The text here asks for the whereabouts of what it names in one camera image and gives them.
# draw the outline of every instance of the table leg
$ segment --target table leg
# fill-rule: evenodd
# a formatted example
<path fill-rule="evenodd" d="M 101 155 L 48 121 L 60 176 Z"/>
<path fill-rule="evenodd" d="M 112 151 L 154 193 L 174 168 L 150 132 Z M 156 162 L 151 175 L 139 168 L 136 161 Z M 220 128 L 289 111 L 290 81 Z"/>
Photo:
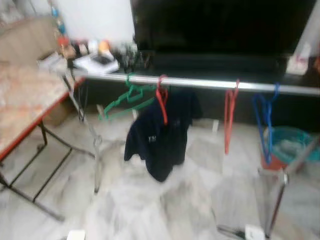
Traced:
<path fill-rule="evenodd" d="M 48 141 L 47 141 L 47 136 L 46 136 L 46 132 L 43 131 L 43 124 L 41 123 L 39 125 L 41 127 L 41 132 L 42 132 L 42 137 L 43 137 L 43 141 L 44 144 L 38 145 L 37 147 L 37 152 L 35 153 L 35 155 L 31 158 L 31 160 L 28 161 L 28 163 L 23 167 L 23 169 L 17 174 L 17 176 L 11 181 L 8 182 L 5 178 L 5 176 L 0 172 L 0 184 L 3 185 L 3 190 L 5 189 L 9 189 L 10 191 L 14 192 L 15 194 L 19 195 L 20 197 L 24 198 L 27 202 L 33 204 L 34 206 L 36 206 L 37 208 L 39 208 L 40 210 L 42 210 L 43 212 L 49 214 L 51 217 L 53 217 L 54 219 L 58 220 L 58 221 L 63 221 L 65 219 L 64 216 L 55 213 L 54 211 L 52 211 L 51 209 L 47 208 L 46 206 L 42 205 L 39 202 L 36 202 L 36 198 L 39 196 L 39 194 L 41 193 L 41 191 L 44 189 L 44 187 L 48 184 L 49 180 L 53 177 L 53 175 L 56 173 L 56 171 L 59 169 L 59 167 L 62 165 L 62 163 L 64 162 L 64 160 L 67 158 L 67 156 L 70 154 L 68 153 L 65 158 L 63 159 L 63 161 L 60 162 L 59 166 L 55 169 L 55 171 L 50 175 L 50 177 L 47 179 L 46 183 L 42 186 L 42 188 L 38 191 L 37 195 L 35 197 L 30 197 L 28 195 L 26 195 L 25 193 L 23 193 L 22 191 L 20 191 L 19 189 L 17 189 L 16 187 L 14 187 L 14 183 L 18 180 L 18 178 L 25 172 L 25 170 L 31 165 L 31 163 L 36 159 L 36 157 L 44 150 L 44 148 L 48 145 Z"/>
<path fill-rule="evenodd" d="M 75 78 L 72 75 L 71 72 L 71 77 L 73 79 L 73 82 L 75 83 Z M 98 193 L 99 188 L 100 188 L 100 183 L 101 183 L 101 153 L 100 153 L 100 145 L 102 143 L 102 137 L 101 135 L 97 134 L 96 130 L 94 127 L 88 122 L 83 110 L 80 108 L 77 100 L 74 97 L 74 89 L 71 87 L 67 77 L 64 75 L 62 76 L 62 80 L 64 81 L 65 85 L 68 88 L 69 92 L 69 97 L 77 110 L 78 114 L 83 118 L 84 124 L 88 127 L 89 132 L 91 133 L 93 137 L 93 147 L 94 147 L 94 160 L 95 160 L 95 177 L 94 177 L 94 192 Z"/>

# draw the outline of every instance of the red table edge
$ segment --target red table edge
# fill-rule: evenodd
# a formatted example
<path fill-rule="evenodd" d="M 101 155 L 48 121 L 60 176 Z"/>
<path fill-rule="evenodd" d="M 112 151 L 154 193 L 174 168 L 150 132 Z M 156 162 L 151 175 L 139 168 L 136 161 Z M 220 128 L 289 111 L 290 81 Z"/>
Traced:
<path fill-rule="evenodd" d="M 85 77 L 81 77 L 78 82 L 75 83 L 74 88 L 78 87 L 82 82 L 85 81 Z M 48 109 L 41 114 L 38 119 L 36 119 L 29 127 L 27 127 L 1 154 L 0 154 L 0 162 L 2 162 L 7 155 L 11 153 L 11 151 L 22 142 L 35 128 L 36 126 L 43 120 L 43 118 L 59 103 L 67 98 L 69 92 L 67 91 L 60 99 L 54 102 Z"/>

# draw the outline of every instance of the clothes drying rack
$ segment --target clothes drying rack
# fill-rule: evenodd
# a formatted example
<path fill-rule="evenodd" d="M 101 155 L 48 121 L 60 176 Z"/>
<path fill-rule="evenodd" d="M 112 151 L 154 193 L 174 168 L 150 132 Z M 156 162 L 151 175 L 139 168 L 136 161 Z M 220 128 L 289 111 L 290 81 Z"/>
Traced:
<path fill-rule="evenodd" d="M 70 74 L 72 77 L 83 77 L 89 79 L 100 80 L 104 82 L 119 82 L 124 83 L 127 79 L 127 74 L 122 73 L 109 73 L 109 74 L 90 74 L 82 70 L 73 69 Z M 130 78 L 131 83 L 135 84 L 157 84 L 159 81 L 158 76 L 150 75 L 133 75 Z M 196 78 L 182 78 L 182 77 L 166 77 L 161 82 L 162 85 L 176 86 L 176 87 L 191 87 L 191 88 L 203 88 L 203 89 L 220 89 L 229 90 L 236 86 L 237 80 L 226 81 L 226 80 L 216 80 L 216 79 L 196 79 Z M 264 83 L 252 83 L 245 82 L 241 80 L 238 84 L 238 89 L 241 92 L 259 92 L 259 93 L 273 93 L 275 91 L 275 84 L 264 84 Z M 280 85 L 278 88 L 279 94 L 286 95 L 296 95 L 296 96 L 310 96 L 320 98 L 320 87 L 305 87 L 305 86 L 295 86 L 295 85 Z M 71 99 L 74 104 L 77 105 L 75 99 L 70 92 Z M 99 136 L 92 126 L 88 125 L 92 136 L 94 137 L 94 148 L 95 155 L 98 161 L 100 161 L 99 145 L 102 142 L 101 136 Z M 273 226 L 276 221 L 276 217 L 279 211 L 279 206 L 282 200 L 285 186 L 288 184 L 289 175 L 294 174 L 299 167 L 306 161 L 308 155 L 313 149 L 320 145 L 320 137 L 317 136 L 312 143 L 302 152 L 302 154 L 293 161 L 285 170 L 280 171 L 259 171 L 260 175 L 273 175 L 277 176 L 278 181 L 273 186 L 271 190 L 270 198 L 268 199 L 268 207 L 270 211 L 266 217 L 266 224 L 263 226 L 265 237 L 270 238 Z M 100 186 L 100 176 L 97 176 L 95 181 L 95 189 L 99 189 Z"/>

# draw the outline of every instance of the navy t-shirt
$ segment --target navy t-shirt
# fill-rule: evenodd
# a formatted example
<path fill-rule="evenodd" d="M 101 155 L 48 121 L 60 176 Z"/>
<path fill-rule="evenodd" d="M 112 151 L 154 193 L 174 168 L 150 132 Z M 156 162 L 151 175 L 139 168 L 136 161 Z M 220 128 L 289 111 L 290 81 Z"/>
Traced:
<path fill-rule="evenodd" d="M 169 94 L 165 108 L 167 125 L 157 99 L 139 115 L 127 135 L 124 152 L 125 161 L 138 154 L 159 182 L 166 180 L 174 165 L 184 162 L 188 127 L 192 119 L 202 116 L 192 91 Z"/>

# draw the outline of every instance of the television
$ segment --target television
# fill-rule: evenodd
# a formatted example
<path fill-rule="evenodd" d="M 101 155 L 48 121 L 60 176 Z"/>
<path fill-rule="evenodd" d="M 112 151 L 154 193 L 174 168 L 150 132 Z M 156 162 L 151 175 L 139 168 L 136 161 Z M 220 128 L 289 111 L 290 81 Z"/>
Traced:
<path fill-rule="evenodd" d="M 291 55 L 316 0 L 131 0 L 141 51 Z"/>

